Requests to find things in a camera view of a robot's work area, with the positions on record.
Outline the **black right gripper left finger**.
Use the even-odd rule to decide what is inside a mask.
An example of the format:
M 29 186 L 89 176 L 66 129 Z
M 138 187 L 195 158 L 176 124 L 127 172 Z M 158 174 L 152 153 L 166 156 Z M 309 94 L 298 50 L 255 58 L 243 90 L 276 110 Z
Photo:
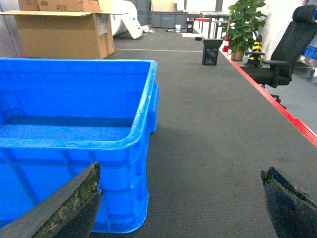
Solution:
M 90 164 L 68 183 L 4 226 L 2 238 L 88 238 L 97 217 L 103 190 L 101 167 Z

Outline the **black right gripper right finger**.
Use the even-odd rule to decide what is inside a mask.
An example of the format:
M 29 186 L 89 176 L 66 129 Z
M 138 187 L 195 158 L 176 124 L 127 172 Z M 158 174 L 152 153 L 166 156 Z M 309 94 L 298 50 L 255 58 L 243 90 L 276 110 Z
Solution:
M 279 238 L 317 236 L 317 188 L 271 166 L 260 172 L 267 213 Z

